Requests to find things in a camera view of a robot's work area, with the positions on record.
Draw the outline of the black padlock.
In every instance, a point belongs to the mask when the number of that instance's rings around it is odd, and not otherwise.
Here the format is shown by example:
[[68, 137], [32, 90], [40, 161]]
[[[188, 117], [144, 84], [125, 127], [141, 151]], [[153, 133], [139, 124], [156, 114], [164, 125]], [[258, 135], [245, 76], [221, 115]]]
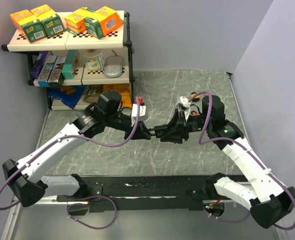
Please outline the black padlock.
[[153, 128], [148, 128], [148, 132], [150, 132], [151, 136], [156, 138], [162, 138], [168, 131], [168, 126], [166, 124], [154, 126]]

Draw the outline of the yellow padlock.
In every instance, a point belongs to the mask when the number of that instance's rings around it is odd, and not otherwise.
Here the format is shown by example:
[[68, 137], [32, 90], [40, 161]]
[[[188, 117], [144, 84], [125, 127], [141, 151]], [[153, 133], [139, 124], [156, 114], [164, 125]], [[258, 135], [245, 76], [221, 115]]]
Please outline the yellow padlock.
[[199, 95], [197, 95], [197, 93], [195, 91], [191, 92], [191, 98], [192, 98], [192, 102], [198, 102], [200, 101], [201, 97]]

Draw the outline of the orange padlock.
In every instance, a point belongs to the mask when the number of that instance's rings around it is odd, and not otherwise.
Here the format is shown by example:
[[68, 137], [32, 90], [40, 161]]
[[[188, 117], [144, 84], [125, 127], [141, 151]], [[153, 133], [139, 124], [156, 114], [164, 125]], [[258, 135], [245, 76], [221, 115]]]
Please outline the orange padlock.
[[200, 113], [199, 113], [199, 112], [196, 112], [195, 110], [192, 110], [192, 111], [190, 112], [190, 114], [191, 114], [192, 116], [194, 116], [194, 117], [200, 115]]

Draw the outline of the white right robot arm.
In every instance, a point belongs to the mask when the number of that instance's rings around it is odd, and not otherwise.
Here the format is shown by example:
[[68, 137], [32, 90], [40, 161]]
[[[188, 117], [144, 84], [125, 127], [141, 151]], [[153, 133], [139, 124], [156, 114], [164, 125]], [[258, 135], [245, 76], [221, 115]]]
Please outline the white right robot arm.
[[[172, 119], [157, 134], [161, 142], [182, 144], [189, 134], [207, 134], [213, 142], [240, 169], [248, 183], [246, 187], [223, 173], [206, 180], [206, 195], [211, 199], [229, 198], [248, 209], [252, 218], [263, 228], [271, 226], [295, 213], [295, 188], [287, 187], [272, 174], [251, 148], [240, 128], [226, 119], [225, 105], [217, 95], [209, 92], [202, 98], [202, 111], [192, 114], [192, 98], [179, 96]], [[289, 231], [295, 228], [285, 227]]]

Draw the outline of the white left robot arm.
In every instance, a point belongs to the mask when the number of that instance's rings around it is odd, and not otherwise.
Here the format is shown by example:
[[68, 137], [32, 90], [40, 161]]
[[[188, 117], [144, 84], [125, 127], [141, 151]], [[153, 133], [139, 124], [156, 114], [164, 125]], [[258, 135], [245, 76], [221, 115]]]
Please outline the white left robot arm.
[[6, 184], [23, 207], [30, 207], [43, 197], [70, 196], [81, 201], [87, 194], [87, 184], [78, 174], [47, 176], [46, 172], [73, 149], [85, 142], [94, 142], [94, 136], [105, 127], [123, 131], [124, 143], [131, 139], [151, 138], [143, 121], [147, 107], [139, 97], [132, 105], [131, 115], [118, 111], [122, 96], [116, 91], [102, 93], [97, 102], [79, 111], [50, 141], [18, 161], [7, 160], [3, 165]]

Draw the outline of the olive brown snack bag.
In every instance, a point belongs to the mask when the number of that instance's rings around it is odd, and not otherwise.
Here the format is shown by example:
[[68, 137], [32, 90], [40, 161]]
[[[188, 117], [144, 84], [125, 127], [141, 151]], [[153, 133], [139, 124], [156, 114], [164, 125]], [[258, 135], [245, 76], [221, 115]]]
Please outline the olive brown snack bag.
[[103, 85], [93, 84], [89, 85], [86, 94], [83, 98], [83, 102], [91, 104], [96, 103], [103, 92]]

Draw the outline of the silver mesh pouch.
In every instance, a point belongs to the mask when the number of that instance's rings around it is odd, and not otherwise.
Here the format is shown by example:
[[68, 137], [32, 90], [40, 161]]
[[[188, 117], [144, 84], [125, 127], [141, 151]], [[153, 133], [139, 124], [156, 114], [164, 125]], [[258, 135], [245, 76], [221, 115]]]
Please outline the silver mesh pouch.
[[114, 50], [111, 50], [111, 52], [113, 55], [106, 59], [103, 74], [107, 78], [118, 78], [123, 73], [124, 58]]

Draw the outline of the beige three-tier shelf rack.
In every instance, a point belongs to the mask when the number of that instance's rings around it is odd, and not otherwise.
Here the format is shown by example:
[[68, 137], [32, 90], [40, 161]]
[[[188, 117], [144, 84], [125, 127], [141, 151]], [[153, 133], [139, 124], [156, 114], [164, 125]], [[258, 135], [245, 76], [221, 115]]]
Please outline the beige three-tier shelf rack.
[[97, 39], [90, 36], [87, 32], [73, 35], [68, 31], [54, 37], [47, 37], [35, 43], [29, 41], [16, 30], [8, 44], [3, 44], [1, 49], [5, 52], [25, 54], [27, 56], [28, 68], [33, 66], [33, 56], [37, 56], [40, 51], [51, 51], [57, 56], [66, 56], [69, 50], [99, 49], [103, 56], [108, 58], [116, 53], [123, 57], [122, 74], [116, 78], [105, 77], [101, 71], [91, 72], [80, 59], [76, 64], [74, 78], [66, 79], [64, 86], [80, 85], [105, 85], [105, 84], [127, 84], [134, 87], [135, 76], [133, 71], [133, 50], [130, 34], [130, 14], [123, 10], [118, 10], [117, 14], [124, 21], [123, 25], [112, 33]]

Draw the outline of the paper towel roll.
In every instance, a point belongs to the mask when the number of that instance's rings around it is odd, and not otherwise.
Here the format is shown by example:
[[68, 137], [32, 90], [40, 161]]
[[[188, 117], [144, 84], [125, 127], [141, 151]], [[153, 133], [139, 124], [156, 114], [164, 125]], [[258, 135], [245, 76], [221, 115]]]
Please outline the paper towel roll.
[[105, 67], [105, 58], [101, 49], [85, 49], [82, 56], [89, 71], [100, 71]]

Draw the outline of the grey black box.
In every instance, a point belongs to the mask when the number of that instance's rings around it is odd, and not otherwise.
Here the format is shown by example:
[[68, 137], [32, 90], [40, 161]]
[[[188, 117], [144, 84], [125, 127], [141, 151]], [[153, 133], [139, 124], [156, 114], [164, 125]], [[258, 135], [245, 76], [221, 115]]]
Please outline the grey black box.
[[56, 58], [53, 69], [47, 81], [51, 88], [61, 88], [63, 86], [65, 77], [62, 74], [62, 70], [63, 70], [65, 61], [66, 61], [65, 56], [58, 56]]

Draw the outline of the white grey box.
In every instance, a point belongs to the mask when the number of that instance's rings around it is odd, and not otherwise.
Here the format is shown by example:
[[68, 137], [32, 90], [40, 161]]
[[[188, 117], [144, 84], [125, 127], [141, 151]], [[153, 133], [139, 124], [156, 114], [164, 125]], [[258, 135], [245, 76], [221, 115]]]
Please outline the white grey box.
[[43, 67], [37, 78], [37, 83], [40, 87], [47, 88], [50, 86], [50, 84], [48, 83], [48, 80], [54, 68], [57, 57], [58, 57], [57, 55], [49, 55], [45, 59]]

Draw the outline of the orange green sponge box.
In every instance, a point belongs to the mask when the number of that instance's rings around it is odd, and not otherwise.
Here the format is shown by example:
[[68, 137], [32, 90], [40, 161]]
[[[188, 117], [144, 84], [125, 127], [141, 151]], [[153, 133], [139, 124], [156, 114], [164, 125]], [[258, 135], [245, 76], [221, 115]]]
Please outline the orange green sponge box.
[[30, 43], [47, 37], [43, 24], [30, 10], [25, 9], [11, 13], [10, 18], [14, 26]]
[[35, 7], [30, 11], [42, 23], [48, 37], [57, 36], [66, 30], [61, 17], [48, 4]]
[[102, 39], [123, 25], [117, 11], [103, 6], [84, 18], [86, 31], [97, 39]]

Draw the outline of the purple box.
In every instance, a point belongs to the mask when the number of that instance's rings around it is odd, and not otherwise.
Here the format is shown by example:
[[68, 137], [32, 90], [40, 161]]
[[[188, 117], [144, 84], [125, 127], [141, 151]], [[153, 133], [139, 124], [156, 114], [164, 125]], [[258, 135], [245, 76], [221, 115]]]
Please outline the purple box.
[[31, 70], [29, 71], [29, 73], [33, 77], [33, 79], [37, 79], [39, 77], [46, 58], [51, 54], [52, 54], [51, 51], [40, 51], [39, 52], [37, 59], [35, 60]]

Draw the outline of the yellow orange sponge pack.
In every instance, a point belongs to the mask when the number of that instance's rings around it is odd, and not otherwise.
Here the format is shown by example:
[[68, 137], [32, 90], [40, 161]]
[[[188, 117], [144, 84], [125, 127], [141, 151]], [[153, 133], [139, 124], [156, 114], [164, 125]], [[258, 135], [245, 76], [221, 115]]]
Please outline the yellow orange sponge pack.
[[83, 6], [64, 17], [67, 31], [73, 35], [77, 35], [86, 30], [84, 19], [91, 17], [95, 11], [89, 7]]

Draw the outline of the aluminium rail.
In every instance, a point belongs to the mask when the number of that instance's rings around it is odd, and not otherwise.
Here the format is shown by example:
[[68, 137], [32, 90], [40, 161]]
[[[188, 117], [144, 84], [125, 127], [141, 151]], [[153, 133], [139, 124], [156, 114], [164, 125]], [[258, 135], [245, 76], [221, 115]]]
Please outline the aluminium rail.
[[[26, 179], [18, 179], [11, 186], [14, 195], [24, 207], [37, 203], [40, 199], [50, 196], [68, 196], [72, 199], [85, 197], [90, 189], [82, 179], [69, 175], [66, 177], [45, 176], [37, 183]], [[278, 196], [283, 192], [281, 186], [275, 181], [253, 181], [250, 187], [231, 180], [225, 176], [214, 182], [207, 182], [201, 195], [207, 200], [216, 199], [220, 196], [234, 200], [240, 204], [248, 204], [251, 199], [259, 199], [266, 202], [271, 195]]]

